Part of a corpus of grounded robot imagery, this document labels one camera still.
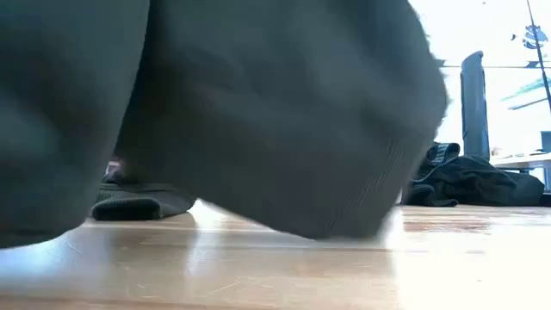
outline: table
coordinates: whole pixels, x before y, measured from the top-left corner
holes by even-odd
[[[523,157],[492,159],[490,163],[494,167],[504,170],[551,168],[551,153]]]

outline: dark gray fabric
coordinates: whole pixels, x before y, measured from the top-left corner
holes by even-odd
[[[166,184],[100,185],[94,220],[161,220],[187,212],[195,199]]]
[[[0,247],[90,212],[132,94],[149,3],[0,0]]]
[[[455,207],[457,204],[538,206],[543,183],[528,174],[502,171],[485,158],[459,156],[456,143],[434,143],[412,179],[404,204]]]
[[[308,238],[373,235],[446,107],[407,1],[150,5],[0,0],[0,126],[30,137],[0,135],[3,235],[80,224],[125,110],[115,153],[144,182]]]

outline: pant leg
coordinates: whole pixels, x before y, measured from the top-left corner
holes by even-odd
[[[0,248],[88,215],[132,92],[149,2],[0,0]]]
[[[276,230],[373,235],[443,80],[406,0],[157,0],[117,154]]]

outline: wooden floor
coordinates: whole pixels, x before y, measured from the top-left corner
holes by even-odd
[[[0,309],[551,309],[551,209],[402,208],[327,244],[199,204],[0,251]]]

